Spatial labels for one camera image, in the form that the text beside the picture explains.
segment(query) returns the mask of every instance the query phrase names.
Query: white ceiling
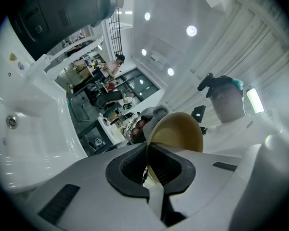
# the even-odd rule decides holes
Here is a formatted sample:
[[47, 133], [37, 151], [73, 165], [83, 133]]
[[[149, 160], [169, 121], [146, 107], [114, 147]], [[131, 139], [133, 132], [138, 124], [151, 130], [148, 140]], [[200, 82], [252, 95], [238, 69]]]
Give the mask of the white ceiling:
[[[289, 68], [289, 23], [274, 0], [233, 0], [232, 8], [227, 17], [205, 0], [135, 0], [133, 56], [167, 84], [162, 103], [172, 111], [191, 113], [206, 105], [206, 127], [219, 123], [205, 92], [197, 91], [208, 72], [243, 80], [245, 89], [257, 89], [265, 108], [274, 108], [272, 86]], [[189, 25], [198, 30], [193, 38], [186, 34]], [[166, 63], [153, 62], [152, 52]], [[245, 109], [253, 113], [247, 98]]]
[[[149, 21], [144, 19], [146, 12], [151, 13]], [[181, 64], [186, 55], [194, 54], [222, 15], [205, 0], [135, 0], [133, 55], [169, 84], [184, 69]], [[186, 34], [190, 25], [197, 28], [193, 38]], [[146, 57], [142, 56], [142, 49], [147, 50]], [[167, 59], [164, 66], [150, 59], [153, 51]], [[174, 77], [167, 74], [169, 67], [174, 69]]]

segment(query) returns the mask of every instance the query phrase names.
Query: black slot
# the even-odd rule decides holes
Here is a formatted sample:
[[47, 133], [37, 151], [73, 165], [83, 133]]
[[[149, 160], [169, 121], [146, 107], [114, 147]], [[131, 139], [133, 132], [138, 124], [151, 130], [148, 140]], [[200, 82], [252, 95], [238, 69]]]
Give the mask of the black slot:
[[226, 164], [226, 163], [222, 163], [222, 162], [216, 162], [213, 164], [214, 167], [219, 167], [225, 170], [229, 170], [229, 171], [233, 171], [235, 172], [237, 166], [236, 165], [232, 165], [232, 164]]
[[148, 150], [148, 164], [163, 185], [166, 195], [183, 193], [196, 175], [190, 161], [154, 143]]
[[146, 144], [113, 159], [106, 168], [108, 182], [122, 195], [149, 199], [149, 190], [142, 186], [146, 167]]
[[80, 187], [65, 185], [48, 204], [39, 212], [39, 216], [55, 225], [72, 202]]

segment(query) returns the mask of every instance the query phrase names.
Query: ceiling light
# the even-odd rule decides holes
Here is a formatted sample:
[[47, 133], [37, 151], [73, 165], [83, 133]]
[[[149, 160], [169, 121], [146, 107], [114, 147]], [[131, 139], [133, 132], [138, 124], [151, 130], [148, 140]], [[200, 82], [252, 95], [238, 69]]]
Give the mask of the ceiling light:
[[193, 37], [193, 36], [195, 36], [197, 34], [197, 29], [194, 26], [189, 26], [186, 29], [186, 33], [187, 33], [188, 36]]
[[146, 21], [150, 20], [151, 14], [149, 12], [145, 13], [144, 14], [144, 18], [145, 18]]
[[255, 88], [248, 90], [246, 94], [251, 102], [252, 107], [254, 108], [255, 113], [264, 111], [262, 102]]
[[168, 68], [167, 72], [170, 76], [174, 75], [174, 70], [172, 68]]

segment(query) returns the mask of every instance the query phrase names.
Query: man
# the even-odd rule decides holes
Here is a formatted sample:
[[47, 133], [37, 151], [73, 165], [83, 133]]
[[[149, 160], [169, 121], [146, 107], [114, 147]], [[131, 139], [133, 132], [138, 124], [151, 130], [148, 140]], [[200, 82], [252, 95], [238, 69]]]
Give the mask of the man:
[[242, 157], [247, 148], [262, 144], [268, 135], [279, 132], [272, 110], [245, 114], [240, 80], [227, 76], [214, 78], [206, 97], [211, 99], [221, 124], [206, 130], [204, 153]]
[[120, 109], [123, 107], [123, 105], [127, 103], [131, 103], [133, 98], [135, 97], [135, 93], [131, 93], [129, 97], [123, 97], [123, 99], [119, 99], [117, 101], [114, 101], [114, 105], [109, 108], [104, 114], [99, 113], [101, 117], [108, 118], [112, 113], [114, 113], [117, 109]]

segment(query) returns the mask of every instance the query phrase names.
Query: chair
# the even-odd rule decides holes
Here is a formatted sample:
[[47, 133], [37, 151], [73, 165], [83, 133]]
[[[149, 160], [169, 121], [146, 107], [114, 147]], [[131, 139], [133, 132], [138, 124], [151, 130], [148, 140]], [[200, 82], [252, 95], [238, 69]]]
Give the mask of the chair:
[[[90, 91], [88, 88], [85, 88], [84, 92], [88, 96], [90, 104], [92, 106], [98, 107], [99, 109], [103, 109], [105, 107], [105, 105], [110, 101], [123, 99], [123, 92], [120, 90], [108, 92], [105, 94], [100, 94], [97, 98], [94, 98], [92, 96], [92, 91]], [[85, 113], [85, 115], [88, 117], [88, 120], [81, 119], [81, 121], [90, 121], [90, 117], [88, 116], [88, 114], [86, 113], [86, 111], [83, 108], [84, 104], [81, 106], [81, 108], [83, 109], [83, 112]]]

